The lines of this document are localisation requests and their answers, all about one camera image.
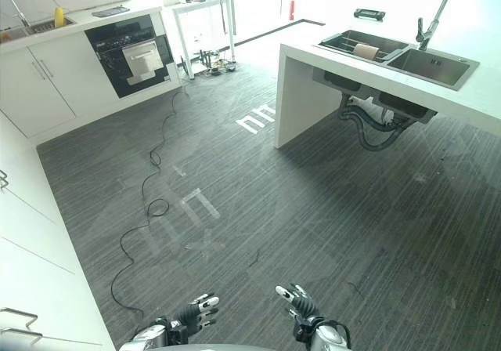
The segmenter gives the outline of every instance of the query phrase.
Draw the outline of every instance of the vinyl floor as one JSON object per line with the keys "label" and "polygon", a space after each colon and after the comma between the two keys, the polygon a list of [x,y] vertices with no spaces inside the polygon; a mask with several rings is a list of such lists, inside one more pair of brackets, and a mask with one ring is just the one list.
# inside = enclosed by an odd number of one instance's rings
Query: vinyl floor
{"label": "vinyl floor", "polygon": [[[501,139],[438,115],[390,148],[362,149],[332,114],[280,150],[274,123],[236,123],[275,107],[278,49],[301,24],[237,49],[234,73],[164,94],[38,148],[92,293],[116,346],[198,295],[218,323],[192,342],[301,350],[277,284],[301,284],[346,323],[353,350],[501,349]],[[158,150],[161,170],[149,152]],[[145,203],[170,208],[150,226]],[[158,201],[151,213],[162,210]]]}

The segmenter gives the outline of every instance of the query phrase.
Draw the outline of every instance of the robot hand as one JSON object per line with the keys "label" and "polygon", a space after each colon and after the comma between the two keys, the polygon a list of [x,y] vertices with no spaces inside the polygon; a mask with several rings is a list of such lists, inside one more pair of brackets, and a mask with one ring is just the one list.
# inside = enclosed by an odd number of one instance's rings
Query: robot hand
{"label": "robot hand", "polygon": [[275,287],[276,293],[292,304],[293,309],[288,309],[289,314],[292,317],[299,316],[304,319],[317,317],[320,314],[320,311],[313,302],[312,297],[308,295],[308,293],[300,285],[294,283],[291,283],[290,285],[292,286],[292,292],[282,286]]}
{"label": "robot hand", "polygon": [[[293,335],[298,342],[304,343],[310,351],[328,349],[343,351],[351,348],[350,332],[348,328],[334,320],[327,320],[320,316],[320,311],[312,297],[298,284],[290,284],[292,290],[276,286],[275,291],[287,300],[293,308],[287,312],[294,317]],[[339,335],[337,329],[342,327],[346,340]]]}
{"label": "robot hand", "polygon": [[212,316],[219,311],[215,308],[217,304],[219,304],[219,297],[214,296],[214,293],[199,296],[175,314],[171,322],[173,330],[184,326],[186,336],[190,337],[205,327],[215,324],[216,320],[212,319]]}

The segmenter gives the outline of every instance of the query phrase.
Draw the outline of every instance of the sink drain pipe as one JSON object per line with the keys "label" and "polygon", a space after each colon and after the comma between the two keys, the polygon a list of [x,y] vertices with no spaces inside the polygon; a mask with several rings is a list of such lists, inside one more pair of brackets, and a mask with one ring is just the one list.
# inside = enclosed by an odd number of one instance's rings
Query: sink drain pipe
{"label": "sink drain pipe", "polygon": [[[337,116],[341,120],[352,120],[356,126],[359,135],[359,142],[362,147],[368,151],[381,151],[389,147],[397,138],[406,130],[410,125],[414,124],[416,121],[399,114],[395,114],[393,120],[389,124],[381,124],[370,117],[363,108],[356,106],[354,104],[348,104],[350,95],[344,94],[341,99],[341,105],[339,106],[339,111]],[[382,143],[373,145],[367,141],[366,134],[363,129],[363,121],[367,122],[374,129],[381,132],[391,132],[393,133]]]}

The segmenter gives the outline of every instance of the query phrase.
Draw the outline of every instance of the kitchen counter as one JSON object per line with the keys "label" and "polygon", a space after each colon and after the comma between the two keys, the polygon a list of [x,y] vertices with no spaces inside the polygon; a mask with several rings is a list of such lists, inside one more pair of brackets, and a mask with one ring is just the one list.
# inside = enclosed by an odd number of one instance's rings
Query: kitchen counter
{"label": "kitchen counter", "polygon": [[[92,13],[94,12],[113,8],[115,6],[124,6],[126,8],[129,8],[130,10],[124,13],[115,14],[114,16],[107,16],[103,18],[92,15]],[[128,20],[136,16],[143,16],[145,14],[160,12],[161,10],[161,0],[131,0],[127,2],[119,2],[105,6],[99,6],[92,9],[67,13],[65,14],[65,17],[73,20],[74,24],[56,28],[51,31],[42,32],[40,34],[33,34],[25,38],[13,40],[11,42],[4,42],[0,44],[0,53],[16,51],[30,45],[47,42],[48,40],[52,40],[54,38],[61,38],[63,36],[85,31],[94,27],[112,24],[121,20]]]}
{"label": "kitchen counter", "polygon": [[[492,36],[492,40],[495,40],[494,34],[479,35],[478,31],[471,29],[447,29],[445,25],[438,27],[428,46],[429,49],[480,62],[480,66],[461,89],[454,91],[316,46],[322,39],[346,30],[357,30],[413,43],[409,36],[403,36],[402,32],[405,29],[398,28],[397,24],[392,27],[385,22],[351,18],[335,23],[335,26],[326,25],[316,36],[282,44],[277,96],[276,147],[281,147],[339,107],[340,92],[323,89],[327,86],[313,83],[314,67],[389,92],[501,136],[501,69],[497,63],[499,54],[496,54],[499,52],[490,51],[488,41],[478,44],[478,36],[487,38]],[[477,37],[476,44],[471,43],[471,38],[474,36]],[[491,45],[491,49],[492,47],[499,51],[496,45]],[[304,98],[298,98],[301,94],[307,96],[306,99],[312,100],[308,102],[308,107],[301,104],[305,103]],[[321,99],[326,96],[329,97],[328,100]]]}

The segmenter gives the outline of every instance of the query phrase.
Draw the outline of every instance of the built-in oven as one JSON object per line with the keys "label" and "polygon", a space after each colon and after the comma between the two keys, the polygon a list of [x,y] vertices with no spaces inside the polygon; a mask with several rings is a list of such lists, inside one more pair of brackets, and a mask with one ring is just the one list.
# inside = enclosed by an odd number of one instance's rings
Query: built-in oven
{"label": "built-in oven", "polygon": [[171,49],[166,35],[156,35],[150,15],[85,33],[118,97],[170,81]]}

